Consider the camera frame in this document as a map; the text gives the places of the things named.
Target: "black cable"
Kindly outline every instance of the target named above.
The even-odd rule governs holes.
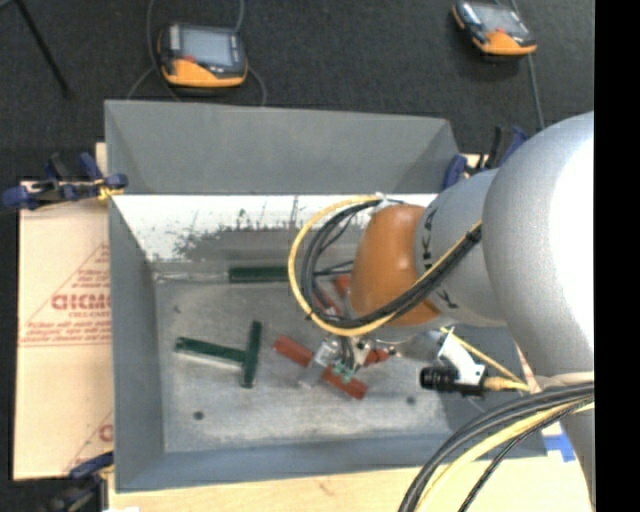
[[[136,90],[138,89],[138,87],[140,87],[144,81],[149,78],[149,75],[151,75],[151,73],[153,73],[155,71],[156,67],[155,66],[151,66],[149,69],[147,69],[141,76],[140,78],[138,78],[138,80],[136,81],[135,84],[133,84],[133,86],[131,87],[131,89],[129,89],[129,92],[127,93],[126,99],[130,100],[133,95],[135,94]]]
[[[242,26],[242,22],[244,21],[244,11],[245,11],[244,0],[240,0],[239,4],[240,4],[239,5],[240,10],[238,11],[238,20],[236,21],[236,26],[233,27],[234,32],[240,32],[240,27]]]
[[[348,370],[353,370],[356,362],[355,355],[353,353],[353,346],[346,336],[342,336],[340,338],[340,342],[342,344],[342,363]]]
[[[316,280],[313,281],[313,293],[315,295],[316,301],[320,303],[320,306],[322,306],[323,309],[326,310],[331,307],[331,304],[329,304],[329,302],[326,300],[324,292],[322,291],[320,285]]]
[[[593,394],[593,392],[593,383],[569,386],[555,392],[544,391],[509,402],[504,406],[495,408],[487,414],[472,420],[449,438],[422,467],[407,490],[398,512],[414,511],[424,488],[440,464],[457,449],[475,437],[496,427],[504,428],[509,423],[521,420],[536,412],[548,410],[555,406],[566,405],[577,399],[586,398]]]
[[[491,464],[489,464],[489,466],[484,470],[484,473],[478,479],[478,481],[475,483],[475,485],[473,486],[471,491],[469,491],[469,494],[465,498],[464,502],[462,502],[462,505],[458,509],[458,512],[466,512],[469,509],[469,506],[471,505],[471,503],[473,503],[473,500],[478,495],[478,492],[480,492],[482,487],[484,487],[484,485],[487,483],[487,481],[489,480],[491,475],[494,473],[494,471],[497,469],[497,467],[500,465],[500,463],[504,460],[504,458],[517,445],[519,445],[522,441],[524,441],[524,440],[528,439],[529,437],[531,437],[531,435],[533,435],[534,433],[539,432],[540,430],[542,430],[543,428],[548,427],[549,425],[552,425],[556,421],[561,420],[562,418],[564,418],[565,416],[568,416],[569,414],[573,414],[578,409],[581,409],[582,407],[584,407],[585,405],[588,405],[589,403],[591,403],[593,401],[594,401],[594,398],[590,398],[588,400],[582,401],[579,404],[576,404],[576,405],[574,405],[572,407],[569,407],[569,408],[565,409],[564,411],[560,411],[557,414],[553,415],[551,418],[549,418],[549,419],[547,419],[547,420],[545,420],[543,422],[540,422],[537,425],[534,425],[533,427],[531,427],[530,429],[528,429],[527,431],[523,432],[519,436],[517,436],[514,439],[512,439],[509,443],[507,443],[504,446],[504,448],[500,451],[500,453],[498,453],[498,455],[496,455],[494,457],[494,459],[491,461]]]
[[[375,206],[379,203],[380,200],[368,201],[366,203],[357,204],[340,211],[338,214],[329,219],[329,221],[327,221],[311,238],[309,246],[305,251],[301,265],[301,293],[305,298],[307,304],[313,304],[311,301],[311,293],[313,292],[313,269],[315,268],[317,262],[318,251],[324,245],[333,229],[335,229],[335,227],[339,225],[343,219],[347,218],[352,213],[358,213],[359,211],[362,211],[371,206]],[[314,313],[324,315],[322,311],[314,310]]]
[[[149,4],[147,5],[147,50],[149,52],[149,58],[151,59],[151,63],[153,65],[153,68],[156,70],[156,73],[158,74],[158,77],[160,78],[160,81],[164,85],[165,89],[167,91],[169,91],[169,94],[171,95],[171,97],[175,101],[180,101],[180,98],[178,98],[176,93],[173,92],[171,87],[169,87],[169,85],[165,81],[164,77],[162,76],[162,72],[160,71],[160,66],[158,66],[158,62],[156,60],[156,56],[153,53],[153,39],[152,39],[152,34],[151,34],[151,19],[152,19],[153,7],[155,5],[155,2],[156,2],[156,0],[149,0]]]
[[[351,215],[349,215],[349,217],[347,217],[347,220],[345,221],[344,225],[340,228],[340,231],[338,231],[333,238],[331,238],[330,240],[324,242],[321,246],[320,249],[318,250],[318,256],[322,255],[322,253],[324,251],[326,251],[331,245],[333,245],[342,235],[344,235],[344,233],[347,231],[347,229],[349,228],[349,225],[351,224],[351,221],[354,219],[354,217],[357,215],[358,212],[354,212]]]
[[[493,2],[497,5],[502,5],[499,0],[493,0]],[[522,19],[522,15],[520,14],[520,9],[518,9],[518,4],[515,0],[509,0],[511,3],[511,9],[515,12],[520,19]],[[533,106],[536,111],[536,118],[538,120],[538,131],[544,130],[544,115],[542,114],[542,106],[540,105],[540,95],[538,94],[538,80],[536,78],[535,66],[533,64],[533,57],[531,54],[527,55],[527,67],[529,69],[529,85],[531,86],[531,94],[533,95]]]
[[[454,250],[445,261],[441,262],[436,269],[430,269],[431,275],[420,282],[416,283],[405,293],[401,294],[388,304],[367,313],[366,315],[344,319],[339,322],[332,322],[334,326],[341,328],[360,327],[362,325],[374,322],[384,316],[393,314],[394,318],[399,317],[412,308],[414,308],[421,300],[431,293],[438,284],[446,277],[453,267],[464,257],[467,252],[480,240],[480,228],[476,228],[467,234],[466,240]]]
[[[262,77],[251,66],[249,66],[249,73],[253,75],[253,77],[258,82],[258,85],[260,86],[260,91],[262,92],[262,99],[260,100],[260,106],[264,107],[267,104],[267,87],[264,85],[264,81],[262,80]]]
[[[347,265],[353,265],[353,260],[343,261],[342,263],[336,263],[335,265],[324,267],[320,270],[316,270],[314,274],[317,276],[326,276],[326,275],[331,275],[334,272],[337,272],[340,274],[342,274],[343,272],[351,272],[350,269],[342,270],[342,267],[346,267]]]
[[[328,244],[326,243],[328,237],[334,229],[347,217],[355,215],[359,211],[371,206],[376,206],[380,201],[370,201],[355,205],[345,210],[338,212],[331,219],[329,219],[314,235],[311,242],[305,252],[302,267],[301,267],[301,292],[308,304],[311,302],[311,292],[313,290],[314,269],[317,264],[317,260],[320,256],[320,252],[325,250]],[[458,246],[452,253],[442,261],[436,269],[431,269],[431,275],[427,278],[416,283],[405,293],[398,296],[388,304],[372,311],[366,315],[357,318],[343,318],[334,320],[329,318],[323,311],[315,310],[312,307],[312,311],[320,319],[327,323],[332,324],[335,327],[340,328],[355,328],[363,325],[367,325],[382,317],[392,315],[395,317],[405,314],[412,308],[414,308],[421,300],[424,299],[436,286],[444,279],[444,277],[451,271],[451,269],[458,263],[458,261],[466,255],[467,252],[480,240],[481,230],[480,227],[476,227],[474,230],[467,233],[465,240]]]

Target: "black connector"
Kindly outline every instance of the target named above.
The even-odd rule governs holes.
[[[482,396],[482,380],[476,386],[458,384],[458,370],[449,366],[427,366],[420,372],[420,385],[433,391],[459,391],[462,396]]]

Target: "black carpet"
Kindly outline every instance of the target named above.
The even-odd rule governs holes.
[[[149,68],[147,0],[24,0],[73,98],[63,98],[17,6],[0,1],[0,191],[41,177],[51,153],[73,162],[104,136],[103,101]],[[241,34],[267,105],[446,118],[459,148],[488,151],[496,125],[538,126],[526,61],[490,64],[456,30],[449,0],[247,0]],[[536,35],[544,122],[594,108],[595,0],[520,0]],[[158,0],[152,32],[173,20],[233,26],[236,0]],[[170,101],[151,75],[136,97]],[[252,76],[216,99],[257,105]],[[0,214],[0,511],[34,511],[65,482],[11,482],[16,219]]]

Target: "green t-shaped object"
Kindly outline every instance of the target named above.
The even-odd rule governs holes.
[[[243,372],[240,385],[244,388],[252,388],[256,381],[256,371],[258,369],[258,353],[260,352],[260,339],[262,337],[262,323],[253,321],[247,349],[226,347],[207,341],[194,340],[191,338],[179,337],[175,350],[188,352],[190,354],[205,355],[226,359],[242,364]]]

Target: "yellow cable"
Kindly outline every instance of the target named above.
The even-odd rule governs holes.
[[[495,448],[498,445],[501,445],[502,443],[509,441],[511,439],[513,439],[514,437],[519,436],[520,434],[523,434],[524,432],[526,432],[527,430],[529,430],[531,427],[533,427],[534,425],[538,425],[539,423],[542,423],[546,420],[548,420],[549,418],[553,417],[555,414],[559,413],[560,411],[563,411],[567,408],[573,407],[574,405],[580,403],[582,401],[582,399],[578,399],[578,400],[574,400],[573,402],[570,402],[568,404],[565,405],[559,405],[557,407],[553,407],[551,409],[548,409],[546,411],[541,411],[535,414],[530,415],[529,417],[520,420],[512,425],[509,425],[508,427],[500,430],[499,432],[497,432],[496,434],[492,435],[491,437],[488,437],[487,439],[485,439],[484,441],[476,444],[475,446],[472,446],[469,450],[467,450],[466,452],[464,452],[462,455],[460,455],[460,457],[458,457],[456,460],[454,460],[437,478],[435,478],[433,481],[429,482],[427,484],[427,486],[425,487],[422,496],[420,497],[420,500],[418,501],[418,504],[416,506],[416,511],[426,511],[427,509],[427,505],[429,503],[430,500],[433,499],[433,496],[435,496],[437,494],[437,491],[445,485],[445,483],[465,464],[467,464],[468,462],[472,462],[474,460],[476,460],[478,457],[481,457],[482,455],[484,455],[485,453],[487,453],[489,450],[492,450],[493,448]],[[588,408],[590,408],[592,406],[592,404],[589,404],[581,409],[579,409],[576,412],[581,412],[583,410],[586,410]]]
[[[469,343],[467,343],[466,341],[464,341],[462,338],[459,338],[458,336],[456,336],[455,334],[453,334],[451,332],[451,329],[446,329],[445,327],[441,327],[440,328],[440,332],[445,333],[445,334],[450,334],[451,336],[454,337],[454,339],[460,343],[460,345],[462,345],[468,352],[470,352],[471,354],[473,354],[474,356],[476,356],[478,359],[481,359],[482,361],[484,361],[485,363],[493,366],[496,370],[498,370],[500,373],[502,373],[505,377],[508,377],[509,379],[518,382],[519,384],[521,384],[522,386],[526,386],[526,390],[529,391],[529,386],[527,386],[527,383],[524,382],[522,379],[518,378],[516,375],[514,375],[513,373],[511,373],[509,370],[507,370],[504,366],[502,366],[500,363],[498,363],[497,361],[494,361],[493,359],[491,359],[488,355],[486,355],[484,352],[480,352],[477,348],[475,348],[473,345],[470,345]]]
[[[298,254],[298,248],[300,247],[302,240],[307,235],[307,233],[311,230],[313,225],[316,222],[318,222],[320,219],[328,215],[329,213],[334,212],[340,208],[344,208],[346,206],[351,206],[359,203],[366,203],[368,201],[377,201],[379,199],[380,197],[378,196],[366,196],[366,195],[355,196],[349,199],[344,199],[330,206],[327,206],[326,208],[323,208],[318,213],[316,213],[313,217],[311,217],[311,219],[309,219],[309,221],[304,226],[302,226],[297,236],[293,240],[293,243],[291,244],[291,250],[289,251],[289,260],[287,262],[288,263],[287,270],[289,275],[289,285],[291,286],[291,291],[293,292],[293,296],[298,301],[298,304],[300,304],[300,307],[302,308],[302,310],[318,326],[322,327],[324,330],[328,332],[337,334],[338,336],[358,336],[358,335],[367,334],[368,332],[371,332],[374,329],[377,329],[379,326],[391,320],[391,318],[393,318],[393,313],[387,316],[384,316],[370,324],[367,324],[361,327],[351,328],[351,329],[335,327],[331,324],[328,324],[321,318],[319,318],[315,313],[313,313],[311,306],[305,300],[304,296],[302,295],[302,292],[300,291],[300,287],[298,286],[298,281],[296,279],[296,256]]]
[[[291,287],[291,291],[293,292],[293,296],[295,297],[296,301],[298,302],[298,304],[300,305],[302,310],[309,316],[309,318],[311,318],[316,323],[316,325],[320,326],[325,331],[331,332],[331,333],[336,334],[338,336],[362,336],[364,334],[368,334],[371,331],[374,331],[378,327],[381,327],[384,324],[386,324],[387,322],[389,322],[390,320],[392,320],[393,317],[395,316],[395,312],[389,313],[388,315],[385,315],[385,316],[383,316],[383,317],[381,317],[381,318],[379,318],[377,320],[374,320],[373,322],[370,322],[368,324],[365,324],[365,325],[362,325],[362,326],[359,326],[359,327],[352,327],[352,328],[336,327],[334,325],[331,325],[331,324],[325,322],[324,320],[322,320],[320,317],[318,317],[318,315],[316,315],[313,312],[313,309],[311,308],[311,305],[309,305],[307,303],[307,301],[305,300],[304,296],[302,295],[302,292],[300,291],[300,287],[298,286],[298,281],[296,279],[296,268],[295,268],[296,257],[297,257],[297,254],[298,254],[298,248],[300,247],[300,244],[302,243],[302,240],[307,235],[307,233],[311,230],[313,225],[316,222],[318,222],[320,219],[322,219],[324,216],[328,215],[329,213],[331,213],[331,212],[333,212],[335,210],[343,208],[345,206],[351,206],[351,205],[354,205],[354,204],[365,203],[365,202],[368,202],[368,201],[377,201],[379,199],[380,199],[379,196],[373,196],[373,195],[355,196],[355,197],[352,197],[352,198],[349,198],[349,199],[344,199],[344,200],[339,201],[339,202],[337,202],[335,204],[327,206],[326,208],[323,208],[318,213],[316,213],[313,217],[311,217],[311,219],[309,219],[309,221],[304,226],[302,226],[302,228],[298,232],[297,236],[293,240],[293,243],[291,244],[291,250],[289,251],[289,259],[288,259],[288,264],[287,264],[287,270],[288,270],[288,276],[289,276],[289,285]],[[482,221],[476,222],[472,226],[470,231],[473,231],[474,229],[476,229],[480,225],[482,225]],[[436,261],[431,266],[431,268],[429,268],[429,270],[427,272],[422,274],[420,276],[420,278],[418,278],[416,280],[416,282],[412,285],[412,287],[415,286],[416,284],[418,284],[419,282],[421,282],[422,280],[426,279],[432,272],[434,272],[442,264],[442,262],[447,257],[449,257],[449,255],[453,251],[455,251],[460,244],[462,244],[465,241],[465,239],[466,239],[466,233],[447,252],[445,252],[440,257],[440,259],[438,259],[438,261]]]
[[[489,391],[524,391],[529,392],[529,386],[504,377],[486,377],[482,387]]]

